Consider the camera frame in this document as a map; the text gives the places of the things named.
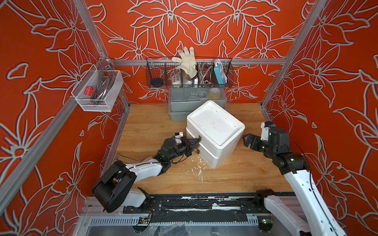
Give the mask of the white drawer cabinet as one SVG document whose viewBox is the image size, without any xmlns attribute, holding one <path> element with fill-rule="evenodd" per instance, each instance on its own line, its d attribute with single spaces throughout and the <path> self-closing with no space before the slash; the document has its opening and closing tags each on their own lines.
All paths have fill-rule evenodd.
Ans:
<svg viewBox="0 0 378 236">
<path fill-rule="evenodd" d="M 199 156 L 215 169 L 230 157 L 245 125 L 212 100 L 187 116 L 187 135 L 199 138 Z"/>
</svg>

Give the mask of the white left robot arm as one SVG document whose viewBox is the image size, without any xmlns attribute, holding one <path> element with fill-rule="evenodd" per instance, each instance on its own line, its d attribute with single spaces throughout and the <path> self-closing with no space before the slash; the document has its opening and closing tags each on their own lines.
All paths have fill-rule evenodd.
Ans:
<svg viewBox="0 0 378 236">
<path fill-rule="evenodd" d="M 146 209 L 150 195 L 134 184 L 150 177 L 157 177 L 167 172 L 175 162 L 174 159 L 190 157 L 199 147 L 200 138 L 186 136 L 165 139 L 154 157 L 136 164 L 114 162 L 92 187 L 92 194 L 102 205 L 103 211 L 114 212 L 120 207 Z"/>
</svg>

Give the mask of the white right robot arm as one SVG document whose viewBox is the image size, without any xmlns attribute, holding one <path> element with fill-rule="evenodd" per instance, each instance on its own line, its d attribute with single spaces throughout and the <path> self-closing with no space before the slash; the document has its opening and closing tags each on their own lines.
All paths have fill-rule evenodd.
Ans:
<svg viewBox="0 0 378 236">
<path fill-rule="evenodd" d="M 271 189 L 257 191 L 254 206 L 270 212 L 293 236 L 346 235 L 316 188 L 304 155 L 291 151 L 289 133 L 271 122 L 262 123 L 261 128 L 261 136 L 244 135 L 243 144 L 272 160 L 293 189 L 306 220 L 286 206 Z"/>
</svg>

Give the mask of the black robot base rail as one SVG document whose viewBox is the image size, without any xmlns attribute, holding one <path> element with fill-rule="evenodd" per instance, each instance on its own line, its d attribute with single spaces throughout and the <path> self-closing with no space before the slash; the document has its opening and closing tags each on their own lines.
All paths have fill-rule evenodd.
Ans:
<svg viewBox="0 0 378 236">
<path fill-rule="evenodd" d="M 273 214 L 255 202 L 254 193 L 152 194 L 136 208 L 123 207 L 125 214 L 151 214 L 153 223 L 249 222 L 272 219 Z"/>
</svg>

